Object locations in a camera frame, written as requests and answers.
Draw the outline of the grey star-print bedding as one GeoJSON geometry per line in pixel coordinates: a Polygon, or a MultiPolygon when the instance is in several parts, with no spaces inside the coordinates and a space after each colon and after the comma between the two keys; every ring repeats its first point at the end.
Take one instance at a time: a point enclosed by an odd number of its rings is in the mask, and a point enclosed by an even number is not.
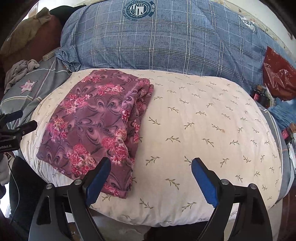
{"type": "Polygon", "coordinates": [[[9,129],[30,121],[31,116],[41,101],[61,86],[71,75],[61,60],[55,56],[41,61],[39,68],[26,74],[1,100],[1,114],[21,110],[23,116],[7,124],[9,129]]]}

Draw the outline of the blue plaid pillow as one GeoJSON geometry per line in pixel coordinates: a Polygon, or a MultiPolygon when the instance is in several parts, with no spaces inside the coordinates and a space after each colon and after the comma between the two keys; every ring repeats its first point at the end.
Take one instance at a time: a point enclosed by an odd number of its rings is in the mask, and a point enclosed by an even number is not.
{"type": "Polygon", "coordinates": [[[262,84],[272,37],[213,1],[101,1],[75,11],[56,53],[67,68],[151,69],[217,76],[246,91],[262,84]]]}

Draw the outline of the white leaf-print pillow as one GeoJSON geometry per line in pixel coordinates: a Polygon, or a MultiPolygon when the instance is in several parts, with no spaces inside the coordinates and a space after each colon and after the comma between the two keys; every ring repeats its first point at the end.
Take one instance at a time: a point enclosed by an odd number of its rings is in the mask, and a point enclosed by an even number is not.
{"type": "MultiPolygon", "coordinates": [[[[46,126],[59,103],[89,69],[73,73],[36,108],[37,129],[21,151],[34,171],[56,186],[71,179],[39,160],[46,126]]],[[[282,156],[266,117],[239,85],[221,77],[156,70],[119,70],[154,87],[140,122],[132,185],[122,199],[101,192],[91,208],[131,225],[168,226],[206,221],[213,212],[191,171],[200,158],[219,178],[257,185],[267,208],[280,196],[282,156]]]]}

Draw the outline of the pink floral garment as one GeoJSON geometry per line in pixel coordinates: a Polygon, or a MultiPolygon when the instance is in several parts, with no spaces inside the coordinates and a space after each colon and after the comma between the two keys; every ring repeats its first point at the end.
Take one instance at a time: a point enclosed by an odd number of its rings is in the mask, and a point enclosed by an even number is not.
{"type": "Polygon", "coordinates": [[[107,157],[111,172],[102,192],[126,198],[132,185],[140,122],[153,90],[147,78],[114,69],[92,71],[55,109],[37,158],[77,179],[107,157]]]}

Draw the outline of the olive cloth on cushion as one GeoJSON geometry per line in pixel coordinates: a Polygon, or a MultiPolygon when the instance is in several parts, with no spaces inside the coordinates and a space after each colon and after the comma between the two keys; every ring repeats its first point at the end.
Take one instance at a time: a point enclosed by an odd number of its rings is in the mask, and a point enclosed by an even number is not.
{"type": "Polygon", "coordinates": [[[1,56],[8,57],[23,49],[25,45],[35,37],[39,28],[50,20],[51,15],[49,10],[43,8],[36,15],[21,21],[3,43],[1,47],[1,56]]]}

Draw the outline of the brown cushion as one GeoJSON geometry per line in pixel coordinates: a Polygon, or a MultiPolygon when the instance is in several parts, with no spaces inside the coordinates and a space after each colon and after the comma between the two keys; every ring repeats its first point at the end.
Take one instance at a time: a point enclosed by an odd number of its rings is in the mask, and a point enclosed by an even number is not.
{"type": "Polygon", "coordinates": [[[21,60],[41,61],[44,55],[60,46],[61,31],[60,20],[56,16],[51,16],[51,20],[39,28],[35,37],[23,49],[8,57],[1,56],[1,66],[4,71],[7,72],[21,60]]]}

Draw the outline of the red plastic bag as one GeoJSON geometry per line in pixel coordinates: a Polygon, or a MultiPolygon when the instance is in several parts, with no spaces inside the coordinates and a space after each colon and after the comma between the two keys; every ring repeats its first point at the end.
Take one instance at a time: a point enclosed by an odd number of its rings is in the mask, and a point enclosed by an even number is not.
{"type": "Polygon", "coordinates": [[[273,97],[292,100],[296,96],[295,68],[269,46],[263,66],[263,82],[273,97]]]}

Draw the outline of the crumpled grey cloth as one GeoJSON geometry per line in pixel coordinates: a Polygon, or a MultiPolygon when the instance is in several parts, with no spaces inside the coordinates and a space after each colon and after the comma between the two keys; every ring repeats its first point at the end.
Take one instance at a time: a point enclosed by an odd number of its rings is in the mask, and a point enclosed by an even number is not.
{"type": "Polygon", "coordinates": [[[6,94],[18,81],[20,81],[27,73],[39,68],[39,63],[31,59],[21,60],[14,64],[6,73],[4,81],[4,94],[6,94]]]}

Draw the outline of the blue crumpled cloth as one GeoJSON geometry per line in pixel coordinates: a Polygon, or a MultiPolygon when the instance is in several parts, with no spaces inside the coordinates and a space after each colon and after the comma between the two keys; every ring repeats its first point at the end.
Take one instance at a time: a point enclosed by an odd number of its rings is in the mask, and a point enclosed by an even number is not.
{"type": "Polygon", "coordinates": [[[275,119],[281,131],[287,128],[291,123],[296,122],[296,100],[282,101],[276,99],[276,105],[269,107],[268,111],[275,119]]]}

